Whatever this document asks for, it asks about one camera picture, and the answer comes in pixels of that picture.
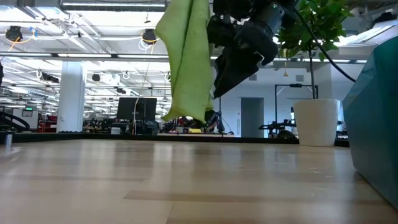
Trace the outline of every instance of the tree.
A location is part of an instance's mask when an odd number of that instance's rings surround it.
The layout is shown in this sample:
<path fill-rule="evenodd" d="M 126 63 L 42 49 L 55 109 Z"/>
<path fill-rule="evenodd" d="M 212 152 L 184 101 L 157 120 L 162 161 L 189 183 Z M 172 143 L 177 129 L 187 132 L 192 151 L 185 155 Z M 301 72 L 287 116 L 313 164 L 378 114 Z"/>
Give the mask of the tree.
<path fill-rule="evenodd" d="M 346 7 L 345 0 L 301 0 L 298 12 L 310 26 L 315 37 L 321 42 L 322 48 L 327 52 L 337 50 L 335 42 L 339 36 L 346 37 L 341 23 L 353 16 Z M 282 29 L 276 37 L 280 42 L 280 57 L 291 58 L 299 52 L 310 57 L 310 72 L 313 99 L 316 98 L 315 77 L 313 73 L 313 58 L 319 56 L 323 62 L 325 55 L 318 53 L 318 47 L 309 31 L 300 19 L 297 19 L 291 29 Z"/>

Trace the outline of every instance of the green leaves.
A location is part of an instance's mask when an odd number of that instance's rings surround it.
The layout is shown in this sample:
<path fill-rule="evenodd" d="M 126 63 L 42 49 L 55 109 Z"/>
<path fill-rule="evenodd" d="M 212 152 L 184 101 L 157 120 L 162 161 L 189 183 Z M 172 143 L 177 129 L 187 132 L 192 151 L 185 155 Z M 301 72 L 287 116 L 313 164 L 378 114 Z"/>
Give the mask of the green leaves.
<path fill-rule="evenodd" d="M 317 39 L 323 42 L 323 48 L 326 51 L 338 49 L 334 42 L 339 41 L 339 36 L 346 36 L 341 23 L 345 18 L 353 16 L 346 7 L 345 0 L 301 0 L 299 6 L 300 15 Z M 281 29 L 277 37 L 283 43 L 280 45 L 281 57 L 285 57 L 284 49 L 287 49 L 287 57 L 293 57 L 299 51 L 308 52 L 309 49 L 317 52 L 315 41 L 300 20 L 289 30 Z M 318 56 L 322 61 L 325 59 L 322 53 Z"/>
<path fill-rule="evenodd" d="M 305 30 L 301 36 L 300 36 L 300 40 L 304 43 L 307 43 L 308 41 L 310 41 L 311 38 L 311 34 L 308 32 L 308 30 Z"/>
<path fill-rule="evenodd" d="M 321 62 L 325 60 L 325 55 L 322 52 L 319 53 L 319 60 L 321 60 Z"/>

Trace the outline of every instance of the wooden surface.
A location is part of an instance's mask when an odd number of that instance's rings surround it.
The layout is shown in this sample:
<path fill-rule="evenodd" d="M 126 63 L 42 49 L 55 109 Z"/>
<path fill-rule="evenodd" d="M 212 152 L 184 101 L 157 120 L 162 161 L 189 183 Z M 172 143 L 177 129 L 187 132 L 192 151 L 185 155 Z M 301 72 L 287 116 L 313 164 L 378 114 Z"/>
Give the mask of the wooden surface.
<path fill-rule="evenodd" d="M 349 149 L 73 140 L 14 144 L 1 224 L 398 223 Z"/>
<path fill-rule="evenodd" d="M 159 133 L 158 136 L 180 136 L 180 137 L 202 137 L 202 138 L 235 138 L 233 134 L 182 134 L 182 133 Z"/>

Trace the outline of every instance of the potted plant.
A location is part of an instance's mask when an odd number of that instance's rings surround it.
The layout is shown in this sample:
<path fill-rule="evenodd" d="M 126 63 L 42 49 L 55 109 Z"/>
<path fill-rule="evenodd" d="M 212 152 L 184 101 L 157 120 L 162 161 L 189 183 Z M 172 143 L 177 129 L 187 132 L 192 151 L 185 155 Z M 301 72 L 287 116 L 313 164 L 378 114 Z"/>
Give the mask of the potted plant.
<path fill-rule="evenodd" d="M 334 42 L 339 41 L 339 36 L 346 36 L 341 23 L 353 16 L 346 7 L 345 0 L 302 0 L 298 12 L 326 52 L 338 49 Z M 294 105 L 300 143 L 308 146 L 334 145 L 340 102 L 317 100 L 315 91 L 313 58 L 318 57 L 323 62 L 325 55 L 318 52 L 317 43 L 300 19 L 297 19 L 293 28 L 282 29 L 276 37 L 280 42 L 281 57 L 290 58 L 297 54 L 302 54 L 303 57 L 308 54 L 310 59 L 313 99 Z"/>

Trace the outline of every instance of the plant stem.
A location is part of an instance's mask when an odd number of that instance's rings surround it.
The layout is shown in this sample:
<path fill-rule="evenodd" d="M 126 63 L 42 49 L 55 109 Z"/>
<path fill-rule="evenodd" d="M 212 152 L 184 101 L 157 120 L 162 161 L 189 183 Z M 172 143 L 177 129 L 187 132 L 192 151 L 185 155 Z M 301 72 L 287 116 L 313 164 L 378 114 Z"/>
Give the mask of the plant stem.
<path fill-rule="evenodd" d="M 312 98 L 316 99 L 317 98 L 317 93 L 315 91 L 315 77 L 313 75 L 313 61 L 312 61 L 312 49 L 311 45 L 308 48 L 308 52 L 310 54 L 310 72 L 311 72 L 311 87 L 312 87 Z"/>

